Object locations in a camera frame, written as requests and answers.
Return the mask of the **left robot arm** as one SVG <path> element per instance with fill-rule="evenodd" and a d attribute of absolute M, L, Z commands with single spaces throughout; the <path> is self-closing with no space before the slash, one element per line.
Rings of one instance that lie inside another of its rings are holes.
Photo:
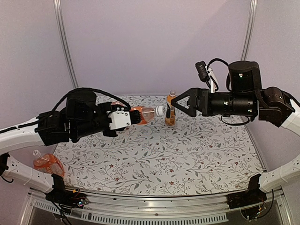
<path fill-rule="evenodd" d="M 52 195 L 59 203 L 70 199 L 63 178 L 33 169 L 11 156 L 27 147 L 51 146 L 103 133 L 116 137 L 117 131 L 132 124 L 131 106 L 125 100 L 93 88 L 77 88 L 65 94 L 48 112 L 0 132 L 0 175 Z"/>

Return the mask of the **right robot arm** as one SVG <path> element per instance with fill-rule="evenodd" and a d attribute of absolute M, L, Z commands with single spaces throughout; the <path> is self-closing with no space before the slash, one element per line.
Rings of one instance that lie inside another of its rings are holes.
<path fill-rule="evenodd" d="M 227 91 L 218 91 L 219 86 L 210 64 L 201 61 L 195 67 L 200 80 L 208 87 L 190 88 L 171 100 L 173 107 L 191 117 L 200 112 L 203 117 L 245 116 L 247 122 L 258 118 L 299 135 L 299 102 L 290 93 L 277 87 L 263 89 L 257 62 L 240 60 L 229 64 L 215 58 L 211 63 L 215 61 L 224 63 L 228 68 Z M 297 156 L 279 168 L 252 176 L 247 190 L 227 195 L 227 204 L 230 209 L 235 209 L 266 201 L 267 192 L 299 176 L 300 157 Z"/>

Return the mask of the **yellow dark-label bottle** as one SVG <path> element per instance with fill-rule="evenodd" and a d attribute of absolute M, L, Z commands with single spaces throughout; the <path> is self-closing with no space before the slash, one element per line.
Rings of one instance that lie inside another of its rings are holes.
<path fill-rule="evenodd" d="M 166 113 L 165 124 L 169 126 L 175 125 L 175 108 L 172 106 L 171 101 L 176 97 L 176 91 L 171 90 L 166 97 Z"/>

